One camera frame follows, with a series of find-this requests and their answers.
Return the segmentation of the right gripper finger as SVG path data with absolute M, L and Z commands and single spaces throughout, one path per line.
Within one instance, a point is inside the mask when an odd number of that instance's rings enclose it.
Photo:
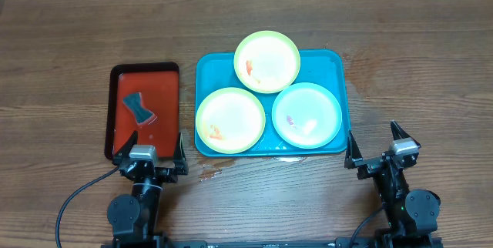
M 399 124 L 392 120 L 391 123 L 391 133 L 394 140 L 406 139 L 409 135 L 399 126 Z
M 362 160 L 363 157 L 361 155 L 361 151 L 359 150 L 359 147 L 356 143 L 356 140 L 354 139 L 352 132 L 349 131 L 347 137 L 347 148 L 344 160 L 344 167 L 346 169 L 357 168 L 361 164 Z

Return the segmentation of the yellow-green plate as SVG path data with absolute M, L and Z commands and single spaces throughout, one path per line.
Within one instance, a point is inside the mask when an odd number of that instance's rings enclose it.
M 250 90 L 263 94 L 283 91 L 300 72 L 300 51 L 280 32 L 258 31 L 236 47 L 233 68 L 237 78 Z
M 199 139 L 214 152 L 237 154 L 252 148 L 263 135 L 266 114 L 251 92 L 226 87 L 210 93 L 196 111 Z

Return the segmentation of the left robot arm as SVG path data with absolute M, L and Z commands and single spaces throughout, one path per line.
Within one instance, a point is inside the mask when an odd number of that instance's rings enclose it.
M 138 132 L 115 153 L 112 163 L 132 181 L 132 192 L 114 198 L 107 208 L 112 226 L 112 247 L 172 247 L 165 233 L 156 232 L 160 197 L 165 183 L 176 183 L 189 172 L 183 139 L 177 136 L 174 167 L 158 165 L 156 147 L 138 144 Z

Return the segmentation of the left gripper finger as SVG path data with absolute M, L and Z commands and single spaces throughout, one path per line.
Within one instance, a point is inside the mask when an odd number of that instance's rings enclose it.
M 176 141 L 176 147 L 173 154 L 174 170 L 176 175 L 187 175 L 189 172 L 188 163 L 183 149 L 183 137 L 179 132 Z
M 129 157 L 132 147 L 138 142 L 138 132 L 134 131 L 125 144 L 114 154 L 113 165 L 120 165 L 125 158 Z

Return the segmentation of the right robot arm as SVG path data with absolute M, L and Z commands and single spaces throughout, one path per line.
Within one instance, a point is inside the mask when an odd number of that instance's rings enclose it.
M 431 234 L 438 229 L 441 199 L 430 190 L 411 190 L 404 170 L 417 163 L 421 144 L 391 121 L 393 142 L 380 156 L 365 159 L 350 133 L 344 167 L 356 169 L 357 178 L 372 179 L 381 198 L 381 207 L 353 232 L 346 247 L 442 247 L 441 239 Z M 379 229 L 370 238 L 360 231 L 379 213 L 385 213 L 388 228 Z

